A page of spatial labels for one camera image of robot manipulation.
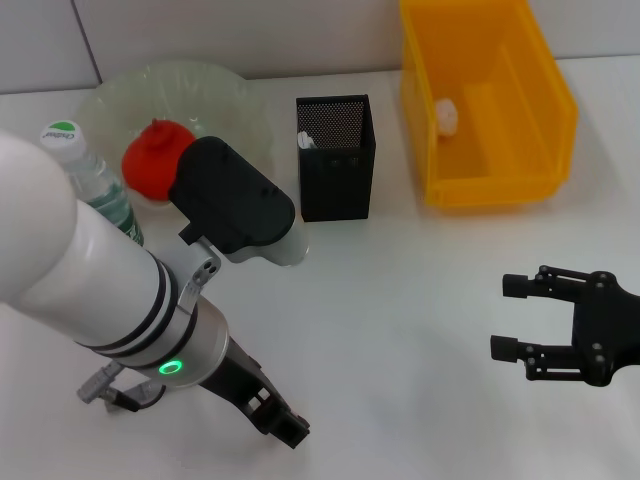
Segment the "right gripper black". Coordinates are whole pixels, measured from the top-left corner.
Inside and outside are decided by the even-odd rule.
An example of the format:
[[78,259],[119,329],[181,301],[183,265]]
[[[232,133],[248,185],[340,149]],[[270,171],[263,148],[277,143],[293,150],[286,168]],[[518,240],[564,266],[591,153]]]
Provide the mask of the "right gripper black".
[[614,274],[587,273],[541,265],[529,279],[505,274],[505,297],[579,300],[575,304],[572,346],[520,342],[492,335],[491,358],[522,361],[529,381],[584,381],[607,386],[620,369],[639,364],[639,297],[624,290]]

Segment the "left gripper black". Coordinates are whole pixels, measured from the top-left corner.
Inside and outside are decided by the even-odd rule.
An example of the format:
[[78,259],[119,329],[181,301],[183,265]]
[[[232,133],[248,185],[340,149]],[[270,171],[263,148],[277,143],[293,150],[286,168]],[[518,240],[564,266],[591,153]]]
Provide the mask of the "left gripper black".
[[200,383],[244,415],[257,415],[257,428],[295,449],[310,433],[310,424],[282,400],[261,366],[233,339],[216,370]]

